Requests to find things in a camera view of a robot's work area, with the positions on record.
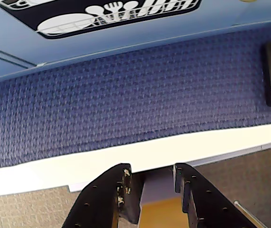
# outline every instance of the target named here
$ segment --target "spoon icon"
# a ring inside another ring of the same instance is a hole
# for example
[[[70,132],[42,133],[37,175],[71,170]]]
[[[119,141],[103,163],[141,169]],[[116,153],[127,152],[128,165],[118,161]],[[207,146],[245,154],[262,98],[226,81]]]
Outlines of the spoon icon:
[[[139,3],[137,1],[126,2],[125,5],[123,6],[123,8],[125,9],[126,12],[125,12],[124,16],[122,17],[122,20],[129,19],[130,10],[134,9],[135,7],[137,7],[138,4]]]
[[[111,22],[111,19],[104,14],[104,8],[101,6],[88,6],[85,11],[90,14],[95,14],[104,19],[107,23]]]

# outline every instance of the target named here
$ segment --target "black sign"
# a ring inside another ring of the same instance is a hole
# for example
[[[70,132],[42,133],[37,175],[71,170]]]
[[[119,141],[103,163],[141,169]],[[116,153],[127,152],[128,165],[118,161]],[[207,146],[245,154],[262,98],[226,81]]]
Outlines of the black sign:
[[[188,13],[201,0],[0,0],[0,7],[45,38],[63,38]]]

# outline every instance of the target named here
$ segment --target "textured blue fabric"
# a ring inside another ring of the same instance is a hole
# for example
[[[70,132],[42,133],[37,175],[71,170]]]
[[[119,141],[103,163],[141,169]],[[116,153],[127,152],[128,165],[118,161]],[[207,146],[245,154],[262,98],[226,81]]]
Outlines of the textured blue fabric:
[[[236,32],[1,82],[0,167],[271,123],[259,52],[269,40],[271,28]]]

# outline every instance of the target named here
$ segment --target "tan carpet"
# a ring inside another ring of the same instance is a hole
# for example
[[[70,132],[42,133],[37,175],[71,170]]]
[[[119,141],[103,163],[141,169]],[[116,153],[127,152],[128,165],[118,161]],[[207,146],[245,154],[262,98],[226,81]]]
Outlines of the tan carpet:
[[[239,200],[271,228],[271,150],[198,170],[230,200]],[[0,197],[0,228],[60,228],[78,193],[67,187]],[[122,220],[120,228],[136,228]]]

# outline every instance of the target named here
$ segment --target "fork icon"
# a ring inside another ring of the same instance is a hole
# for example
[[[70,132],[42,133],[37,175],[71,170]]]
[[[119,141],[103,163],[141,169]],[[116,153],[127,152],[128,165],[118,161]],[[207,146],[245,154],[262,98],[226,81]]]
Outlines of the fork icon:
[[[114,21],[120,21],[120,17],[118,16],[118,11],[123,7],[123,3],[121,1],[114,1],[109,4],[104,5],[104,8],[113,13]]]

